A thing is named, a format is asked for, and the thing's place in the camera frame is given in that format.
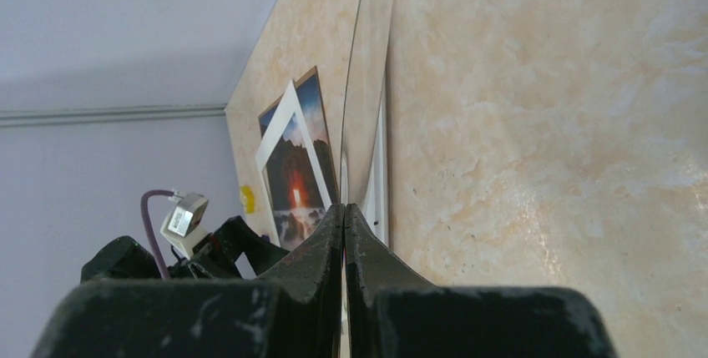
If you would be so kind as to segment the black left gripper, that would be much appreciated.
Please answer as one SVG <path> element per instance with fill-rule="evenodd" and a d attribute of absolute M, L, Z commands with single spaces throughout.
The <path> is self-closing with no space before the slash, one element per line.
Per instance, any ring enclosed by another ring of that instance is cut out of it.
<path fill-rule="evenodd" d="M 237 267 L 247 259 L 256 276 L 267 271 L 289 252 L 257 235 L 240 217 L 226 220 L 215 232 L 207 234 L 195 247 L 191 258 L 178 257 L 168 268 L 174 279 L 246 279 L 246 270 Z M 106 279 L 159 279 L 154 256 L 134 238 L 124 235 L 107 243 L 83 265 L 80 281 Z"/>

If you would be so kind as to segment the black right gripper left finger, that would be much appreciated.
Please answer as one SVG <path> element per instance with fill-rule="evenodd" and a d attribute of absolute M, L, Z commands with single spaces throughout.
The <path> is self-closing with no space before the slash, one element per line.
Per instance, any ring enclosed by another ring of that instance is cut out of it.
<path fill-rule="evenodd" d="M 343 214 L 333 205 L 283 254 L 241 217 L 226 220 L 218 249 L 253 260 L 252 280 L 208 262 L 208 278 L 84 282 L 53 312 L 33 356 L 335 357 Z"/>

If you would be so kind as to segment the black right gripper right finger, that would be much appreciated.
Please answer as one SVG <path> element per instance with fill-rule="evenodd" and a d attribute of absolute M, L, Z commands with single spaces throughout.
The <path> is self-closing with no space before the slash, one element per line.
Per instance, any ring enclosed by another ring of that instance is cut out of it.
<path fill-rule="evenodd" d="M 600 313 L 564 287 L 438 286 L 343 210 L 355 357 L 614 357 Z"/>

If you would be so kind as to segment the clear glass pane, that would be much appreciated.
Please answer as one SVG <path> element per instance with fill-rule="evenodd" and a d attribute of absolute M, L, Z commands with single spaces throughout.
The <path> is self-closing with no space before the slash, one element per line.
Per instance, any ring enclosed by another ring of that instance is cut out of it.
<path fill-rule="evenodd" d="M 359 0 L 341 134 L 341 201 L 366 203 L 382 101 L 393 0 Z"/>

